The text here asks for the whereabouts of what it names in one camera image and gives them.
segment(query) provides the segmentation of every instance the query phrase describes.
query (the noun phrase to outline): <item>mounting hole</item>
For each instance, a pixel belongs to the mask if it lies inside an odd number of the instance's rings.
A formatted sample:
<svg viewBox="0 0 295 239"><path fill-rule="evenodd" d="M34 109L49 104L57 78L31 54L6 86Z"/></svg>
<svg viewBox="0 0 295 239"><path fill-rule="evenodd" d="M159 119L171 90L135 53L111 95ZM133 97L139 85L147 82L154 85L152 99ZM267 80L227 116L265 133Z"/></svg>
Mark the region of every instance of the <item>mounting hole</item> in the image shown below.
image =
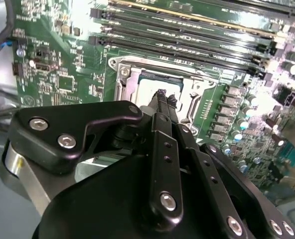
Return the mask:
<svg viewBox="0 0 295 239"><path fill-rule="evenodd" d="M164 122L168 121L168 118L164 115L159 115L160 119L163 120Z"/></svg>
<svg viewBox="0 0 295 239"><path fill-rule="evenodd" d="M172 144L168 143L168 142L165 142L164 145L167 147L167 148L172 148Z"/></svg>
<svg viewBox="0 0 295 239"><path fill-rule="evenodd" d="M217 181L216 178L214 178L214 177L211 177L211 180L212 180L212 182L215 183L215 184L218 183L218 181Z"/></svg>
<svg viewBox="0 0 295 239"><path fill-rule="evenodd" d="M206 160L204 160L203 163L204 163L207 167L211 166L211 165L209 164L209 162L207 162Z"/></svg>
<svg viewBox="0 0 295 239"><path fill-rule="evenodd" d="M164 160L165 160L167 163L172 163L171 158L168 157L168 156L164 156Z"/></svg>
<svg viewBox="0 0 295 239"><path fill-rule="evenodd" d="M117 62L115 60L110 61L111 66L116 66Z"/></svg>

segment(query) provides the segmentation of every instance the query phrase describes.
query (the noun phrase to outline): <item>dimm slot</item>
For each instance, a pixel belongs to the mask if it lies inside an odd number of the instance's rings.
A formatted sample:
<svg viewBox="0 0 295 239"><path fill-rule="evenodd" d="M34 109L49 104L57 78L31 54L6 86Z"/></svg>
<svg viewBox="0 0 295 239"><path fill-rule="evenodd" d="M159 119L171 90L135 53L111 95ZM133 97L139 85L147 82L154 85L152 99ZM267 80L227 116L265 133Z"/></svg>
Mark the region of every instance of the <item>dimm slot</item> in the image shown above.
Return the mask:
<svg viewBox="0 0 295 239"><path fill-rule="evenodd" d="M144 18L131 17L130 15L123 14L123 13L114 14L112 19L131 21L131 22L136 22L136 23L140 23L140 24L144 24L144 25L148 25L148 26L153 26L153 27L161 27L161 28L164 27L167 30L172 30L172 31L180 32L180 33L190 34L191 37L193 37L193 36L194 37L199 37L199 38L202 37L204 40L209 40L209 39L212 40L212 39L214 39L214 40L222 41L222 42L225 42L225 43L244 45L247 48L250 48L252 50L256 50L256 47L258 46L258 44L255 43L255 42L241 41L239 39L236 39L236 38L233 38L233 37L230 37L230 36L226 36L226 35L222 36L222 35L211 33L211 32L201 32L200 30L197 30L197 29L188 29L188 28L183 28L183 27L179 27L179 26L176 27L173 24L167 24L167 23L163 23L163 22L158 23L156 21L149 21L149 20L144 19ZM199 24L199 25L202 25L203 27L208 27L208 28L215 28L216 27L216 26L205 25L205 24Z"/></svg>
<svg viewBox="0 0 295 239"><path fill-rule="evenodd" d="M140 50L140 51L148 52L151 54L161 54L163 56L175 57L177 59L181 59L181 60L185 60L185 61L203 62L203 63L211 65L213 67L223 67L223 68L229 69L229 70L237 70L238 72L241 72L241 73L255 74L255 73L259 72L258 69L253 68L253 67L236 65L236 64L229 63L229 62L223 62L220 60L216 60L216 59L210 59L210 58L190 55L190 54L186 54L183 52L173 51L173 50L169 50L169 49L165 49L165 48L159 48L159 47L155 47L155 46L151 46L151 45L143 45L140 43L128 42L128 41L124 41L124 40L120 40L120 39L116 39L116 38L110 38L107 36L102 36L102 37L103 37L103 40L106 39L104 43L101 42L101 44L104 44L104 45L110 44L110 45L114 45L114 46L121 47L121 48Z"/></svg>
<svg viewBox="0 0 295 239"><path fill-rule="evenodd" d="M289 11L279 11L275 8L255 6L251 4L254 1L251 1L250 4L243 3L243 1L238 0L195 0L199 3L207 4L217 4L226 8L232 8L234 10L247 11L256 13L262 16L268 16L268 18L278 18L285 21L295 22L295 15L292 15Z"/></svg>
<svg viewBox="0 0 295 239"><path fill-rule="evenodd" d="M287 14L288 17L295 16L295 7L290 7L290 6L272 3L268 1L259 1L259 0L223 0L223 1L239 2L244 6L259 7L260 9L263 9L266 11L274 11L274 12L279 12L282 14Z"/></svg>
<svg viewBox="0 0 295 239"><path fill-rule="evenodd" d="M147 32L147 33L138 32L138 31L135 31L134 29L128 30L124 27L119 27L119 26L109 26L109 27L111 27L112 28L111 31L115 33L144 37L145 39L157 40L162 43L166 42L166 43L175 44L178 46L194 47L194 49L191 49L191 50L201 50L203 53L207 53L209 55L221 54L222 57L241 59L243 61L248 61L249 63L251 62L251 59L253 57L251 54L233 53L230 50L222 49L222 48L214 48L214 47L211 47L210 45L202 45L200 43L187 42L187 41L182 41L180 39L168 39L166 38L166 36L163 36L163 38L161 38L161 36L153 35L153 33L150 33L150 32Z"/></svg>
<svg viewBox="0 0 295 239"><path fill-rule="evenodd" d="M181 13L181 12L171 11L168 9L158 8L158 7L140 4L140 3L136 3L136 2L129 2L129 1L124 1L124 0L111 0L110 2L113 2L115 4L123 4L126 6L131 6L131 8L150 10L150 11L154 11L154 12L163 12L163 13L170 14L173 16L185 17L188 19L212 23L212 24L222 26L222 27L230 27L232 29L238 29L238 30L242 30L242 31L256 34L256 35L260 35L260 36L278 37L276 33L268 32L268 31L263 31L263 30L253 29L250 27L244 27L244 26L235 25L235 24L231 24L231 23L221 22L221 21L209 19L206 17L189 15L189 14L185 14L185 13Z"/></svg>

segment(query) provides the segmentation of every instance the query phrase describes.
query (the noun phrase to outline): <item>cable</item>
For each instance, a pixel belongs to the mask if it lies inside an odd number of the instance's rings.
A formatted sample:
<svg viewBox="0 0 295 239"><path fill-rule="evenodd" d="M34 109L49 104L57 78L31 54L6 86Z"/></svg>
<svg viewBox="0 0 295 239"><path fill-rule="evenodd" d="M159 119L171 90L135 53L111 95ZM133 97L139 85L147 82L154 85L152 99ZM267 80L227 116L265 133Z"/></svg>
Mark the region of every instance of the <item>cable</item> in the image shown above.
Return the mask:
<svg viewBox="0 0 295 239"><path fill-rule="evenodd" d="M11 35L14 26L14 12L11 0L4 0L6 7L6 26L0 32L0 50L2 49L2 44L6 41L7 37Z"/></svg>

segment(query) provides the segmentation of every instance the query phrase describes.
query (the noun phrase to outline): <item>small hole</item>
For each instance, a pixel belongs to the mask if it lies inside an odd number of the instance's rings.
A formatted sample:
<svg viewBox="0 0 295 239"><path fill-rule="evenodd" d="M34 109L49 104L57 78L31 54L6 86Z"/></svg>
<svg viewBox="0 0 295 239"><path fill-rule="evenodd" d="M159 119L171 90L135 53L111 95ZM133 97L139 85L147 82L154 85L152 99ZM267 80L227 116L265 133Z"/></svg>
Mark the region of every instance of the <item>small hole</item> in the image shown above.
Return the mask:
<svg viewBox="0 0 295 239"><path fill-rule="evenodd" d="M165 156L165 157L164 157L164 160L165 160L166 162L168 162L168 163L172 163L171 158L168 157L168 156Z"/></svg>
<svg viewBox="0 0 295 239"><path fill-rule="evenodd" d="M211 166L206 160L204 160L203 163L204 163L207 167Z"/></svg>
<svg viewBox="0 0 295 239"><path fill-rule="evenodd" d="M165 142L164 145L167 147L167 148L172 148L172 144L168 143L168 142Z"/></svg>
<svg viewBox="0 0 295 239"><path fill-rule="evenodd" d="M215 183L215 184L218 183L217 180L216 180L216 178L214 178L214 177L211 177L211 180L212 180L212 182Z"/></svg>

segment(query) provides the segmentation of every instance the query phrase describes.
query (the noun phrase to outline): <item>chip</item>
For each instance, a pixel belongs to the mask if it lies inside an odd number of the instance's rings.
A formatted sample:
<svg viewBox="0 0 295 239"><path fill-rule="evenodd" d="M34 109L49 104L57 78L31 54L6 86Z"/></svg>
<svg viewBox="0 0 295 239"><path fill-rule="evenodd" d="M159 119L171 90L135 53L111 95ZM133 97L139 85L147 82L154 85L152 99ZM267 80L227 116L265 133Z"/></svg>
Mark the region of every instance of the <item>chip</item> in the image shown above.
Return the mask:
<svg viewBox="0 0 295 239"><path fill-rule="evenodd" d="M257 123L250 123L247 129L253 130L253 129L256 129L257 127L258 127Z"/></svg>

